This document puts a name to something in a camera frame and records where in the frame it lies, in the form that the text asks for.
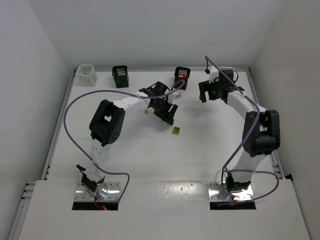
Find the lime lego brick mid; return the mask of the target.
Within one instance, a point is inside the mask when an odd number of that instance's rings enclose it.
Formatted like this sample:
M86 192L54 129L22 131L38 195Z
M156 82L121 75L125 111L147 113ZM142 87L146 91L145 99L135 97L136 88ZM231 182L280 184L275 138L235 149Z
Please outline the lime lego brick mid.
M175 126L175 127L173 128L173 130L172 130L172 133L173 133L174 135L179 135L179 134L180 134L180 128Z

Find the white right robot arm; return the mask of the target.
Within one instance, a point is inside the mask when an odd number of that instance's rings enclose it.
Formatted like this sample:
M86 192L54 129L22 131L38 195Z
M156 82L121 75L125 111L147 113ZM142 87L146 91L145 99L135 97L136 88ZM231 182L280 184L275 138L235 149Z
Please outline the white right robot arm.
M201 102L221 100L244 120L241 143L222 167L222 173L227 174L225 189L240 192L249 187L261 161L280 147L280 114L260 106L237 86L233 68L211 66L205 73L208 80L198 84Z

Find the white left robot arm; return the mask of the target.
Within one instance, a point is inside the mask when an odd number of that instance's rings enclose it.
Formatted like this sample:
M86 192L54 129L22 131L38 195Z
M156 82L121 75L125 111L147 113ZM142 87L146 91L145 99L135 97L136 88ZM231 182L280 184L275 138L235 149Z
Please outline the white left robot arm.
M178 98L179 90L179 86L168 88L167 85L160 81L147 88L139 89L135 94L110 90L111 93L122 94L127 97L115 101L104 99L98 105L89 123L94 151L89 154L78 143L75 143L76 147L88 157L95 167L90 170L80 165L77 166L81 171L81 182L84 186L95 192L98 185L104 182L104 177L99 178L98 173L129 176L125 172L109 172L102 169L98 163L101 157L94 156L94 154L101 155L106 147L117 141L120 137L125 117L139 110L151 108L158 118L172 125L174 123L174 115L178 109L174 101Z

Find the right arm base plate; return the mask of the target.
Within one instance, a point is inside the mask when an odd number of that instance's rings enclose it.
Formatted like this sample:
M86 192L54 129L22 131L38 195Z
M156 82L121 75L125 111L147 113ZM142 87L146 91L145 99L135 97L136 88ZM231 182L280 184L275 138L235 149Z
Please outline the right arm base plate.
M217 181L207 182L207 187L208 197L211 203L243 202L252 200L254 198L251 184L248 186L248 188L232 190L230 192L223 187L221 182Z

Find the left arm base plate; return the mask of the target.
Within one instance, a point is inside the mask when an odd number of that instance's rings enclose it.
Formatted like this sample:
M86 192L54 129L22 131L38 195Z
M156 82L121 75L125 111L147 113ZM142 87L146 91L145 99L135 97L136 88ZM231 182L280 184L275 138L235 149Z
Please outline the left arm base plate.
M75 193L75 202L117 202L120 197L120 182L107 181L99 183L95 191L89 190L83 183L78 182Z

